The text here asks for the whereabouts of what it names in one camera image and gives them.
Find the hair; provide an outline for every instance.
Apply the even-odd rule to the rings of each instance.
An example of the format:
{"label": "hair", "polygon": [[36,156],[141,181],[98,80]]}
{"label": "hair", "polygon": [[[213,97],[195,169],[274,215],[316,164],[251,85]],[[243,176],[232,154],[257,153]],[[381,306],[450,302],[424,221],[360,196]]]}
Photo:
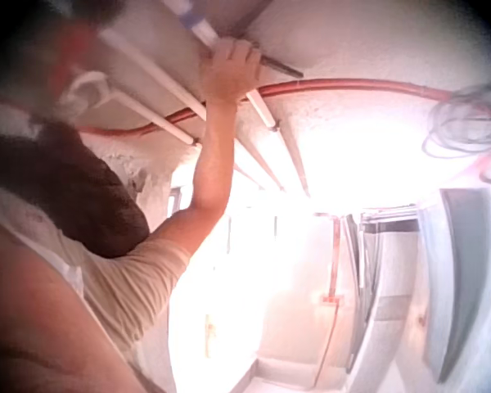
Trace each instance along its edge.
{"label": "hair", "polygon": [[56,3],[49,0],[0,2],[0,87],[33,60],[26,59],[25,49],[40,45],[44,36],[56,33],[58,26],[76,20],[93,28],[102,27],[124,9],[123,0],[68,0],[72,18],[69,20],[69,16],[60,13]]}

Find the fingers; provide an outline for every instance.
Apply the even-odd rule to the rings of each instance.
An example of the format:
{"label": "fingers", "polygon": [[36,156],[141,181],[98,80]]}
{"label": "fingers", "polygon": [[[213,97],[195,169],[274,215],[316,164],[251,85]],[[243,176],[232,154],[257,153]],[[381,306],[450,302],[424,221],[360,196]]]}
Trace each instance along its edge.
{"label": "fingers", "polygon": [[214,46],[213,59],[217,62],[233,60],[255,64],[259,62],[259,58],[259,51],[244,39],[221,38]]}
{"label": "fingers", "polygon": [[262,53],[260,52],[260,50],[253,48],[251,49],[251,52],[247,57],[247,60],[245,61],[247,65],[254,70],[256,79],[259,79],[260,77],[260,70],[262,68],[260,65],[261,58],[262,58]]}
{"label": "fingers", "polygon": [[235,40],[232,38],[221,38],[214,46],[214,61],[226,61],[233,53]]}
{"label": "fingers", "polygon": [[253,45],[244,39],[235,41],[235,49],[232,52],[231,58],[234,61],[244,62],[251,52]]}

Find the floor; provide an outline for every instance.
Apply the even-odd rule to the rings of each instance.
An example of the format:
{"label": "floor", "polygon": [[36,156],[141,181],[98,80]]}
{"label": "floor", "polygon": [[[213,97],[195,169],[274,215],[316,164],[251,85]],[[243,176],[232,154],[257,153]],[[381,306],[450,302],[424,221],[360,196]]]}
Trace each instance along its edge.
{"label": "floor", "polygon": [[[271,383],[264,382],[260,378],[253,378],[253,380],[251,381],[251,384],[247,387],[247,389],[245,389],[244,393],[290,393],[290,392],[294,392],[294,391],[298,391],[298,390],[273,385]],[[313,390],[312,392],[336,393],[336,392],[340,392],[340,391],[316,391],[316,390]]]}

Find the elbow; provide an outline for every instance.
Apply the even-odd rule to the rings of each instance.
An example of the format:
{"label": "elbow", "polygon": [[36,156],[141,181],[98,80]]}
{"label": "elbow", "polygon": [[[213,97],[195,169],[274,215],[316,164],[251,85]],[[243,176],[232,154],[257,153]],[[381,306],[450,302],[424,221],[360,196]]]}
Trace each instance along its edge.
{"label": "elbow", "polygon": [[227,209],[227,201],[221,203],[211,204],[197,204],[191,203],[191,209],[200,211],[206,217],[206,219],[218,222],[224,215]]}

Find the red pipe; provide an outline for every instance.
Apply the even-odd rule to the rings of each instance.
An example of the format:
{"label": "red pipe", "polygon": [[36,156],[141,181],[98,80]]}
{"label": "red pipe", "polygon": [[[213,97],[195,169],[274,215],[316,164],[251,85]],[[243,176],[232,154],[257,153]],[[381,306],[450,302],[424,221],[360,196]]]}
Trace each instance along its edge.
{"label": "red pipe", "polygon": [[[370,92],[389,92],[407,94],[408,96],[421,97],[432,101],[446,101],[451,92],[438,88],[427,88],[418,84],[407,84],[385,79],[308,79],[284,82],[281,84],[268,84],[259,88],[262,97],[276,97],[285,94],[316,92],[325,90],[354,90]],[[196,114],[190,108],[184,108],[167,116],[169,122],[176,124],[180,121],[196,117]],[[151,123],[138,127],[136,129],[97,129],[81,128],[80,132],[95,133],[106,136],[134,136],[145,135],[160,129],[157,125]]]}

